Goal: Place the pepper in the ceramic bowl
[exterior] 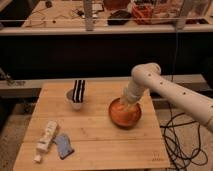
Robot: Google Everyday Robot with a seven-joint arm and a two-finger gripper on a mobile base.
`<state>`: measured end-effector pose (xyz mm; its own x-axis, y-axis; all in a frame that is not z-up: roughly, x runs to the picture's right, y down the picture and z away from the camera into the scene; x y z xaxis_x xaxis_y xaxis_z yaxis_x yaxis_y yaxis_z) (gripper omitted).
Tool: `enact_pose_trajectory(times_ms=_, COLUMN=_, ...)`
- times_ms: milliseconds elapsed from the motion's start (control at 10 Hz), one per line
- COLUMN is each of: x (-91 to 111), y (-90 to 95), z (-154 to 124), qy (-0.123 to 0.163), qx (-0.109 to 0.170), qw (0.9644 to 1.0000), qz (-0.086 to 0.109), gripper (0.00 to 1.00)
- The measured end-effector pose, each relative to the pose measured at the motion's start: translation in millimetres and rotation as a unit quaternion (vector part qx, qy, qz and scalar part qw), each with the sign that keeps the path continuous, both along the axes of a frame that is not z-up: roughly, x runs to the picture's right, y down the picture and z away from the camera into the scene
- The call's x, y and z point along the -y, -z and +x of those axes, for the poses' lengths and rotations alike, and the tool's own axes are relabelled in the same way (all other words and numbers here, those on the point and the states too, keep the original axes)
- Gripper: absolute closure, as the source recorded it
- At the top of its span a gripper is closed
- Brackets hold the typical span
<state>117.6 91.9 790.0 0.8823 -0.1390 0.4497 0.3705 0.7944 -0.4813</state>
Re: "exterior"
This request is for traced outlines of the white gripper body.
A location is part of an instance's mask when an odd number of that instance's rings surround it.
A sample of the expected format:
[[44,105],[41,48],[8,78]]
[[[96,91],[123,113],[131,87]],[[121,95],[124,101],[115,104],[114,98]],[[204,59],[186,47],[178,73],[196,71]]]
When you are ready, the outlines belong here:
[[133,105],[141,99],[143,92],[142,87],[125,87],[121,96],[121,102],[125,105]]

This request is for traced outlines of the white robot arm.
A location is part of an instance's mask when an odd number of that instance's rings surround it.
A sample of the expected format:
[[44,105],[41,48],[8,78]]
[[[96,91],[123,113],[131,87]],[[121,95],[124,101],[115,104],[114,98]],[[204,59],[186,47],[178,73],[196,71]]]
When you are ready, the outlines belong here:
[[136,65],[131,70],[130,82],[124,88],[121,100],[124,104],[135,104],[146,89],[153,90],[186,111],[213,133],[213,99],[164,79],[157,63]]

